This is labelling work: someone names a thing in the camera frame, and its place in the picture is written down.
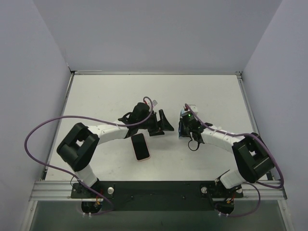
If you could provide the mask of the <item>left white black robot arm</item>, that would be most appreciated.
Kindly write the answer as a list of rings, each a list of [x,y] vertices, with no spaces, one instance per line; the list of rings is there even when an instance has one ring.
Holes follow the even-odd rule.
[[[149,104],[137,103],[133,111],[124,114],[115,122],[89,127],[77,123],[71,128],[56,151],[83,183],[81,191],[86,197],[93,198],[99,191],[96,184],[99,179],[90,166],[96,147],[109,141],[129,138],[140,129],[147,130],[151,137],[174,131],[164,111],[160,109],[158,112],[159,120]]]

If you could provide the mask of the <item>light blue phone case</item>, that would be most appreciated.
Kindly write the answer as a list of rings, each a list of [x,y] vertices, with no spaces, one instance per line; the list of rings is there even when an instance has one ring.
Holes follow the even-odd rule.
[[[184,138],[186,133],[183,127],[183,122],[182,122],[182,114],[185,113],[184,109],[181,109],[180,111],[180,117],[179,117],[179,128],[178,128],[178,133],[179,133],[179,138]]]

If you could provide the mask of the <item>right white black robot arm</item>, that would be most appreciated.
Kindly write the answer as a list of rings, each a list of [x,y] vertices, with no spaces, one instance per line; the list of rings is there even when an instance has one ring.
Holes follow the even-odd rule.
[[[219,132],[212,124],[204,125],[198,121],[192,113],[180,116],[179,136],[189,137],[192,141],[200,144],[210,144],[233,154],[236,169],[228,170],[218,177],[218,183],[224,188],[231,189],[244,182],[255,183],[271,169],[274,163],[269,154],[256,140],[258,134],[234,137],[227,131]]]

